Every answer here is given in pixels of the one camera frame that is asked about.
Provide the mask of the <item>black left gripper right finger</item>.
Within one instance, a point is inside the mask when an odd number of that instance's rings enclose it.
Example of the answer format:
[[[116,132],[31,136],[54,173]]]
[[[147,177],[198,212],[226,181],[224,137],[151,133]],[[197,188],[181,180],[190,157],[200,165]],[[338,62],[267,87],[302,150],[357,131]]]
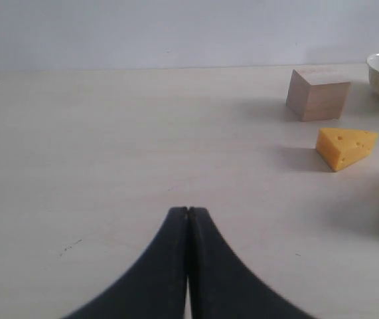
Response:
[[[189,216],[193,318],[312,318],[261,281],[231,249],[202,207]]]

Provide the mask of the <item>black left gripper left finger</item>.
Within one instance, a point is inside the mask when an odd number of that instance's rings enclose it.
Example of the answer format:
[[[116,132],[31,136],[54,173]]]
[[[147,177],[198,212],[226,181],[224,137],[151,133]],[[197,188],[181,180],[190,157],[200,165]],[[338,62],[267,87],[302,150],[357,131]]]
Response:
[[[170,209],[137,261],[108,289],[67,318],[183,318],[187,212],[186,207]]]

